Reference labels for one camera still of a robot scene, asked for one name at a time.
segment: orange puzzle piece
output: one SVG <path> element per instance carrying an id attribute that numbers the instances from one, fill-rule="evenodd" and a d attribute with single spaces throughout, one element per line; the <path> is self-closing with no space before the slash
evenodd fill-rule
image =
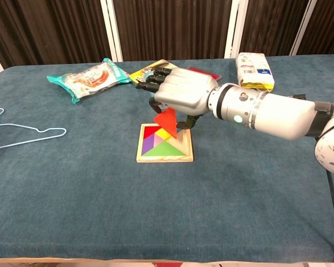
<path id="1" fill-rule="evenodd" d="M 162 111 L 154 118 L 154 121 L 174 138 L 177 138 L 176 111 L 173 108 L 169 107 Z"/>

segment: teal snack package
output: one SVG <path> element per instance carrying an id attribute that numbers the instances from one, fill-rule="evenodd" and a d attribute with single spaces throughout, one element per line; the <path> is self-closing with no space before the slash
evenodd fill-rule
<path id="1" fill-rule="evenodd" d="M 62 86 L 72 96 L 72 103 L 77 103 L 85 96 L 102 92 L 119 83 L 130 82 L 129 74 L 109 58 L 104 58 L 102 63 L 85 71 L 47 76 L 47 79 Z"/>

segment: tangram puzzle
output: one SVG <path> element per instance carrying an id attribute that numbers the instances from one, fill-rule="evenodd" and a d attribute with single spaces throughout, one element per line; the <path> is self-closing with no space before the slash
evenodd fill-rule
<path id="1" fill-rule="evenodd" d="M 193 161 L 190 130 L 176 129 L 175 111 L 171 113 L 171 110 L 167 109 L 155 117 L 158 124 L 141 125 L 137 162 Z"/>

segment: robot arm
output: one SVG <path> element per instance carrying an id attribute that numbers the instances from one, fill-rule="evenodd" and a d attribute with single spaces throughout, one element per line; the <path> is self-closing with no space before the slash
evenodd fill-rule
<path id="1" fill-rule="evenodd" d="M 157 69 L 147 83 L 139 84 L 138 88 L 155 93 L 150 104 L 156 112 L 160 112 L 158 105 L 163 103 L 187 114 L 187 128 L 193 127 L 199 116 L 211 111 L 221 120 L 284 139 L 315 137 L 318 140 L 316 159 L 334 173 L 332 103 L 279 96 L 232 83 L 219 87 L 211 76 L 182 68 Z"/>

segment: snack bag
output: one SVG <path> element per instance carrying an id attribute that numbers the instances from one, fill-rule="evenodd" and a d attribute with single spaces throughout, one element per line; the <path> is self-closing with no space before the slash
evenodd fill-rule
<path id="1" fill-rule="evenodd" d="M 236 59 L 239 85 L 271 92 L 274 79 L 265 55 L 262 53 L 240 53 Z"/>
<path id="2" fill-rule="evenodd" d="M 78 73 L 47 76 L 48 81 L 62 86 L 71 96 L 72 103 L 81 98 L 106 90 L 118 83 L 130 82 L 129 75 L 109 58 L 99 65 Z"/>

